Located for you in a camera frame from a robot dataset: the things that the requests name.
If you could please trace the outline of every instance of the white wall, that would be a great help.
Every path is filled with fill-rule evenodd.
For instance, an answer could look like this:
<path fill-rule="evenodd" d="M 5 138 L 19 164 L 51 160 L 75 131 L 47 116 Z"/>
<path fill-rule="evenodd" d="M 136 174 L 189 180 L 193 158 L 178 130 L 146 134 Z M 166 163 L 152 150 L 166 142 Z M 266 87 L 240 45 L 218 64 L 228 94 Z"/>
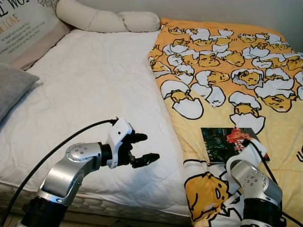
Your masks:
<path fill-rule="evenodd" d="M 303 0 L 77 0 L 121 11 L 152 11 L 171 19 L 253 24 L 280 32 L 303 52 Z"/>

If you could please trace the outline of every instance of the white cylindrical pillow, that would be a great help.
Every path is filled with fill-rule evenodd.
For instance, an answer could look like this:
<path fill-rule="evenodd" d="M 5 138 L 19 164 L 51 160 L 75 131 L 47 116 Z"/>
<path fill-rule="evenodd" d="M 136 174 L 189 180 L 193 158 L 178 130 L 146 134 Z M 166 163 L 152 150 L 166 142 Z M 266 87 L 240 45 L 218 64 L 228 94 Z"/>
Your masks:
<path fill-rule="evenodd" d="M 87 31 L 97 10 L 84 6 L 75 0 L 60 0 L 57 4 L 57 17 L 79 29 Z"/>
<path fill-rule="evenodd" d="M 121 12 L 118 13 L 128 31 L 131 32 L 154 32 L 160 28 L 159 17 L 152 12 Z"/>
<path fill-rule="evenodd" d="M 88 31 L 94 32 L 127 32 L 123 20 L 114 12 L 97 9 Z"/>
<path fill-rule="evenodd" d="M 84 6 L 76 0 L 60 0 L 57 17 L 81 30 L 93 32 L 126 32 L 121 17 L 114 12 Z"/>

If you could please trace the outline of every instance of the robotic arm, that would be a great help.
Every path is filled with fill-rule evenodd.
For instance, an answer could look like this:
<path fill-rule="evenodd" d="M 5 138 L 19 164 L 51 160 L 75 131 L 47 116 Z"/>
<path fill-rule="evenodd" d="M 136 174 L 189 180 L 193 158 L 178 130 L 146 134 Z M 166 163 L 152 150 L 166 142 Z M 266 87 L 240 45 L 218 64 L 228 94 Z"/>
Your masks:
<path fill-rule="evenodd" d="M 159 159 L 159 154 L 153 153 L 141 158 L 132 155 L 131 144 L 146 139 L 145 134 L 135 133 L 128 122 L 119 119 L 113 125 L 106 144 L 78 143 L 70 146 L 64 158 L 49 171 L 37 196 L 24 206 L 26 214 L 16 227 L 58 227 L 83 178 L 101 166 L 116 168 L 130 163 L 137 168 Z"/>
<path fill-rule="evenodd" d="M 282 190 L 256 166 L 265 147 L 256 139 L 245 141 L 246 148 L 226 163 L 227 172 L 242 187 L 244 212 L 241 227 L 286 227 L 279 204 Z"/>

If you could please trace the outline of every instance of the yellow duvet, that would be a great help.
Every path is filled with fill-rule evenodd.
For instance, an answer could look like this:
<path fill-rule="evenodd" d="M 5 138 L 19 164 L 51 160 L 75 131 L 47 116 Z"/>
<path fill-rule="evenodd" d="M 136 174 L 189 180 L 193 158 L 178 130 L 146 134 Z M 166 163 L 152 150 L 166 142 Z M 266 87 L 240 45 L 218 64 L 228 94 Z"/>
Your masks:
<path fill-rule="evenodd" d="M 212 127 L 253 129 L 283 190 L 283 211 L 303 222 L 303 54 L 257 26 L 161 24 L 149 62 L 183 148 L 193 224 L 238 226 L 243 218 L 238 185 L 224 163 L 209 162 L 201 130 Z"/>

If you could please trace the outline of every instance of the mattress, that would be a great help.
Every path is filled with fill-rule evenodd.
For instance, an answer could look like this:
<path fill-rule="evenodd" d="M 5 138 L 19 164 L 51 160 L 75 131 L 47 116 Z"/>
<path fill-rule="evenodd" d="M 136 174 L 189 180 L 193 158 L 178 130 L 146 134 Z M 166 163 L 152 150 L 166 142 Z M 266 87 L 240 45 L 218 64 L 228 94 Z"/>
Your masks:
<path fill-rule="evenodd" d="M 0 189 L 18 186 L 46 153 L 77 130 L 118 116 L 148 135 L 134 145 L 133 154 L 159 153 L 160 159 L 138 169 L 103 167 L 86 176 L 77 198 L 188 216 L 182 149 L 147 61 L 158 33 L 73 30 L 36 62 L 28 72 L 40 80 L 0 123 Z M 74 138 L 24 190 L 36 192 L 71 144 L 105 142 L 109 129 L 98 126 Z"/>
<path fill-rule="evenodd" d="M 1 184 L 0 210 L 5 209 L 16 189 L 17 188 L 15 186 Z M 22 211 L 23 205 L 25 203 L 28 203 L 29 200 L 33 199 L 35 196 L 35 192 L 28 192 L 23 190 L 16 200 L 12 211 L 15 213 L 24 214 Z M 91 216 L 92 214 L 98 215 L 98 219 L 93 218 Z M 104 200 L 97 196 L 86 194 L 78 194 L 71 206 L 68 208 L 64 219 L 70 219 L 71 217 L 71 220 L 73 221 L 98 225 L 107 223 L 108 218 L 110 218 L 110 220 L 113 220 L 112 217 L 116 217 L 118 219 L 126 218 L 148 221 L 149 224 L 152 221 L 157 222 L 155 223 L 157 226 L 160 226 L 161 223 L 178 226 L 190 225 L 190 219 L 186 216 L 174 215 L 149 208 L 121 205 L 115 202 Z"/>

